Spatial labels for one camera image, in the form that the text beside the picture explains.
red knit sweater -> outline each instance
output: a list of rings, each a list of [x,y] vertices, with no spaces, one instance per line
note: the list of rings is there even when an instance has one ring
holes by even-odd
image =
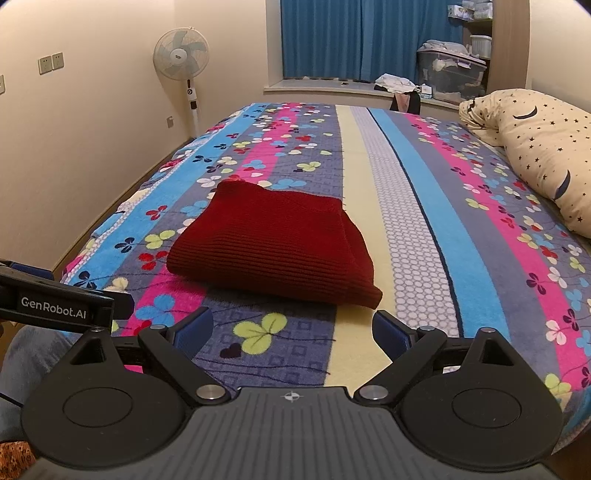
[[[299,300],[376,308],[374,265],[341,201],[221,182],[175,241],[168,270],[192,280]]]

star-patterned pillowcase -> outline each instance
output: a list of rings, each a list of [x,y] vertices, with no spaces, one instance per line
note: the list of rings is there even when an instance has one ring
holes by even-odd
[[[533,90],[499,90],[460,105],[477,137],[503,146],[513,170],[591,238],[591,113]]]

person's leg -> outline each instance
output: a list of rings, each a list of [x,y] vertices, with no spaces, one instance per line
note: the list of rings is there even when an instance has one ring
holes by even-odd
[[[25,325],[8,347],[2,371],[0,392],[25,403],[80,335]],[[0,442],[25,440],[21,428],[21,409],[0,398]]]

bed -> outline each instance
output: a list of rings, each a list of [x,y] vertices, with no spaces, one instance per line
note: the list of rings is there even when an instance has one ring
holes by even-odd
[[[559,402],[558,446],[584,430],[586,243],[501,153],[454,122],[303,103],[255,103],[223,120],[178,150],[67,267],[68,284],[133,295],[136,311],[113,324],[113,335],[172,325],[207,306],[214,334],[194,362],[234,392],[245,385],[353,392],[389,364],[372,339],[369,309],[207,287],[167,271],[172,243],[224,179],[342,199],[373,259],[379,308],[451,336],[498,329]]]

electrical outlet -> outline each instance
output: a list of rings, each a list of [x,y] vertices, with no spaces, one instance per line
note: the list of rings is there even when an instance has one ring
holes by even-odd
[[[62,52],[52,55],[51,60],[54,70],[62,69],[64,67],[64,54]]]
[[[39,59],[39,75],[43,75],[52,70],[53,64],[51,62],[51,57],[43,57],[42,59]]]

